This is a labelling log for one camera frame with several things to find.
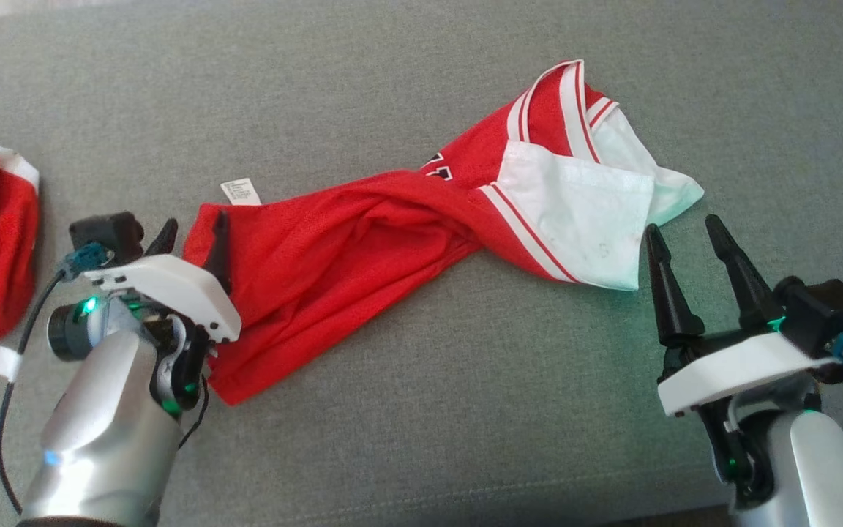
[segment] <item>gray fabric surface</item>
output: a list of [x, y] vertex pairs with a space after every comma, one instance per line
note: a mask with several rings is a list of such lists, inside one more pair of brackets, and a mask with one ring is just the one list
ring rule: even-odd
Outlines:
[[[770, 281], [843, 279], [843, 2], [367, 0], [0, 20], [0, 144], [42, 174], [38, 280], [88, 214], [128, 209], [154, 233], [223, 203], [221, 181], [275, 201], [417, 167], [568, 58], [705, 187], [664, 233], [709, 328], [736, 317], [709, 212]], [[267, 393], [214, 400], [162, 525], [582, 524], [721, 503], [700, 423], [660, 411], [641, 285], [543, 283], [475, 254]], [[7, 427], [16, 488], [73, 368], [40, 324]], [[843, 386], [825, 404], [843, 424]]]

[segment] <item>black camera lens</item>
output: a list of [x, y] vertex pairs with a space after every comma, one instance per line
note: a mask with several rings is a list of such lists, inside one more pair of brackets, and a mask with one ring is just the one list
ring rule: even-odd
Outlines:
[[48, 320], [48, 344], [60, 360], [84, 360], [93, 346], [87, 333], [86, 321], [96, 307], [96, 298], [79, 304], [57, 307]]

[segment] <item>green led light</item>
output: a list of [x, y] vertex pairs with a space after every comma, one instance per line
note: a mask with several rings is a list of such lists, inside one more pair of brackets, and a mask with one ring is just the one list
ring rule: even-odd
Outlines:
[[769, 321], [768, 323], [766, 323], [766, 326], [770, 328], [770, 331], [779, 333], [779, 327], [782, 326], [783, 320], [786, 320], [786, 317], [782, 317], [782, 319], [779, 320]]
[[97, 298], [95, 296], [91, 296], [87, 299], [86, 302], [83, 303], [83, 314], [90, 314], [93, 313], [93, 310], [97, 308]]
[[724, 471], [729, 478], [737, 477], [737, 460], [733, 457], [727, 458], [727, 467]]
[[181, 414], [181, 407], [178, 406], [177, 401], [163, 400], [161, 401], [161, 407], [171, 414], [171, 416], [180, 416]]

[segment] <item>red stripe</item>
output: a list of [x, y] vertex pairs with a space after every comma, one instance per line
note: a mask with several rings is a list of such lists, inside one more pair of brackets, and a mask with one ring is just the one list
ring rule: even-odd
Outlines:
[[525, 111], [525, 104], [526, 101], [529, 99], [529, 92], [526, 90], [524, 96], [522, 96], [522, 104], [519, 104], [519, 117], [516, 120], [516, 124], [519, 124], [519, 141], [525, 141], [525, 135], [522, 133], [522, 113]]
[[578, 94], [578, 116], [581, 116], [581, 130], [585, 133], [585, 141], [588, 142], [588, 150], [591, 151], [591, 156], [594, 157], [594, 162], [600, 163], [600, 159], [596, 156], [596, 152], [594, 151], [594, 144], [591, 143], [591, 136], [588, 134], [588, 123], [585, 120], [585, 87], [581, 81], [583, 77], [583, 70], [581, 70], [583, 63], [578, 63], [576, 66], [578, 67], [578, 70], [575, 71], [574, 74], [574, 87], [576, 93]]
[[600, 118], [600, 116], [603, 116], [603, 114], [605, 113], [605, 111], [607, 111], [607, 109], [610, 107], [611, 104], [613, 104], [613, 101], [610, 101], [609, 103], [604, 104], [603, 108], [600, 109], [600, 111], [598, 111], [598, 114], [596, 116], [594, 116], [593, 119], [591, 119], [592, 129], [593, 129], [594, 125], [596, 124], [596, 120], [598, 120]]
[[506, 205], [509, 207], [509, 210], [512, 210], [512, 214], [516, 215], [517, 219], [519, 220], [519, 223], [522, 223], [522, 226], [524, 226], [525, 229], [529, 231], [530, 236], [532, 236], [532, 240], [535, 240], [536, 243], [539, 244], [539, 247], [541, 247], [542, 250], [545, 251], [545, 254], [552, 260], [552, 262], [555, 264], [555, 267], [558, 267], [559, 271], [565, 274], [565, 276], [569, 279], [572, 279], [572, 281], [574, 281], [575, 283], [580, 283], [580, 281], [576, 279], [576, 277], [572, 277], [572, 274], [568, 273], [568, 270], [565, 270], [565, 266], [562, 266], [560, 261], [558, 261], [558, 258], [556, 258], [555, 255], [552, 254], [552, 251], [548, 250], [548, 247], [545, 247], [545, 244], [543, 244], [541, 239], [539, 239], [539, 237], [535, 234], [535, 231], [532, 230], [532, 227], [529, 227], [529, 224], [525, 222], [524, 217], [519, 214], [519, 211], [516, 210], [516, 207], [512, 206], [512, 201], [510, 201], [509, 198], [506, 197], [506, 194], [503, 193], [503, 190], [498, 186], [498, 184], [492, 184], [492, 187], [496, 189], [496, 193], [499, 194], [499, 197], [501, 197], [503, 201], [506, 202]]

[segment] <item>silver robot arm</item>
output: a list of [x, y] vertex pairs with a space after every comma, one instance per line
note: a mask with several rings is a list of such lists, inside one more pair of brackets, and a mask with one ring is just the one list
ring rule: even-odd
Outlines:
[[154, 345], [131, 329], [91, 351], [44, 426], [21, 527], [157, 524], [183, 433], [151, 396], [155, 362]]
[[819, 383], [843, 383], [843, 283], [789, 277], [774, 293], [722, 221], [705, 223], [735, 291], [739, 328], [705, 334], [650, 225], [663, 410], [702, 420], [717, 477], [733, 488], [736, 525], [843, 527], [843, 431], [822, 413], [819, 393]]
[[83, 273], [102, 296], [50, 317], [51, 350], [83, 364], [44, 426], [20, 527], [157, 525], [184, 437], [181, 414], [198, 401], [205, 357], [240, 334], [228, 298], [226, 222], [225, 215], [217, 221], [204, 268], [164, 254], [173, 246], [172, 220], [147, 256], [134, 245], [141, 235], [127, 234], [141, 232], [131, 214], [71, 227], [71, 236], [83, 237], [75, 247], [96, 242], [127, 257]]

